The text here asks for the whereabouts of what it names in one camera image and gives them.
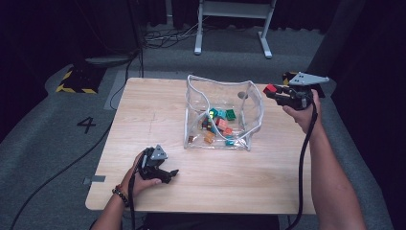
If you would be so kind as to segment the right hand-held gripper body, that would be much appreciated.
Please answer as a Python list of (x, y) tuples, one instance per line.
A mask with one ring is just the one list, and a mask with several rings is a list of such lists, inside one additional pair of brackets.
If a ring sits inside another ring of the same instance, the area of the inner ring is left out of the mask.
[(312, 104), (313, 94), (311, 88), (302, 87), (297, 89), (296, 87), (291, 87), (288, 85), (283, 86), (289, 87), (289, 90), (287, 92), (277, 92), (277, 94), (286, 97), (284, 100), (277, 100), (277, 105), (287, 105), (295, 110), (304, 110)]

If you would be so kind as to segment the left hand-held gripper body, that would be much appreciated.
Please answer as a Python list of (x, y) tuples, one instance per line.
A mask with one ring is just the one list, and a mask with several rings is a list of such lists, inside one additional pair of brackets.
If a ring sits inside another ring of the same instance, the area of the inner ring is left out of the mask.
[(168, 158), (160, 145), (142, 151), (141, 161), (138, 163), (138, 172), (143, 179), (161, 178), (163, 170), (159, 168)]

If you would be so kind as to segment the clear plastic bag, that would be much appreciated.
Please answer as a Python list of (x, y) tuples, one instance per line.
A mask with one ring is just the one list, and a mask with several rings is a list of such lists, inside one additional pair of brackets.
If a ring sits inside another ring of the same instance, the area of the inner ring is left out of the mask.
[[(238, 92), (245, 92), (245, 100), (237, 96)], [(185, 148), (249, 150), (252, 137), (261, 128), (264, 114), (262, 95), (257, 86), (250, 80), (243, 82), (224, 82), (189, 75), (186, 91), (186, 121), (185, 121)], [(228, 121), (233, 129), (232, 135), (223, 135), (223, 130), (217, 129), (214, 142), (208, 144), (204, 141), (207, 131), (201, 127), (204, 116), (211, 108), (233, 109), (237, 118)], [(225, 146), (226, 139), (233, 139), (234, 146)]]

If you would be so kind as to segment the multicoloured puzzle cube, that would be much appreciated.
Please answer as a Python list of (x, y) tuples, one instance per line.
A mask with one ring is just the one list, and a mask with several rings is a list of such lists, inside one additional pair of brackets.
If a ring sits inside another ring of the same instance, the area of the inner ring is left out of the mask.
[(211, 130), (213, 127), (214, 112), (210, 110), (203, 118), (201, 127), (206, 130)]

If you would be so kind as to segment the person's left hand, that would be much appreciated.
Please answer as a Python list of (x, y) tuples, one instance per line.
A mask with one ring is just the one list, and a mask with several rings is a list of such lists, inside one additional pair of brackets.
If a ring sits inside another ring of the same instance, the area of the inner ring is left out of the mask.
[[(137, 163), (142, 156), (141, 153), (139, 153), (136, 158), (134, 159), (133, 165), (131, 168), (127, 171), (125, 174), (122, 182), (121, 182), (121, 188), (122, 191), (129, 196), (129, 181), (134, 173), (135, 169), (137, 168)], [(135, 179), (134, 179), (134, 184), (133, 184), (133, 190), (132, 190), (132, 195), (136, 197), (138, 194), (140, 194), (143, 190), (153, 187), (155, 185), (161, 184), (162, 181), (159, 178), (153, 178), (153, 179), (148, 179), (144, 180), (137, 172), (135, 173)]]

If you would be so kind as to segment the person's right hand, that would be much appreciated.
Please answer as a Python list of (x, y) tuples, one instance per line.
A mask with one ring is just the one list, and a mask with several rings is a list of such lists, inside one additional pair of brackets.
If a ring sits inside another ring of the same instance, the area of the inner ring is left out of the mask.
[(314, 127), (312, 129), (313, 133), (316, 133), (321, 130), (323, 127), (322, 121), (321, 121), (321, 115), (322, 115), (322, 110), (320, 106), (320, 99), (318, 92), (314, 89), (312, 89), (312, 94), (313, 94), (313, 102), (314, 104), (308, 107), (305, 110), (295, 110), (291, 108), (290, 106), (285, 105), (282, 110), (291, 116), (294, 121), (300, 126), (302, 131), (305, 134), (308, 134), (309, 128), (310, 128), (310, 123), (312, 121), (312, 116), (313, 116), (313, 111), (317, 112), (317, 118), (316, 121), (314, 122)]

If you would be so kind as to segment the grey tape strip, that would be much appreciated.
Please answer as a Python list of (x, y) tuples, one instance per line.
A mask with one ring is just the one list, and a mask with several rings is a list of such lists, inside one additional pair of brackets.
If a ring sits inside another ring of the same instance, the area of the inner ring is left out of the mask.
[(85, 177), (83, 179), (83, 185), (91, 185), (93, 182), (104, 182), (105, 176), (104, 175), (93, 175), (91, 177)]

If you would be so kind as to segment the white metal stand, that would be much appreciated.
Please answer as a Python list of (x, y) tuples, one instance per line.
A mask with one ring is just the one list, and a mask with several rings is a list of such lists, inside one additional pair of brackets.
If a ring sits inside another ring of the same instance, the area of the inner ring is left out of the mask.
[(212, 0), (199, 0), (197, 15), (197, 34), (194, 45), (194, 53), (202, 53), (203, 18), (205, 16), (223, 16), (236, 18), (263, 19), (263, 29), (258, 32), (259, 42), (266, 58), (273, 56), (267, 41), (267, 33), (273, 17), (277, 0), (270, 3), (237, 3), (237, 2), (214, 2)]

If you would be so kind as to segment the black yellow striped floor base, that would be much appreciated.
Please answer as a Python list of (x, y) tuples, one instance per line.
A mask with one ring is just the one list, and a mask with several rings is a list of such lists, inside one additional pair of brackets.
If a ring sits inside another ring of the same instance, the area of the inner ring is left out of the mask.
[(105, 68), (71, 67), (62, 78), (56, 92), (98, 94), (105, 72)]

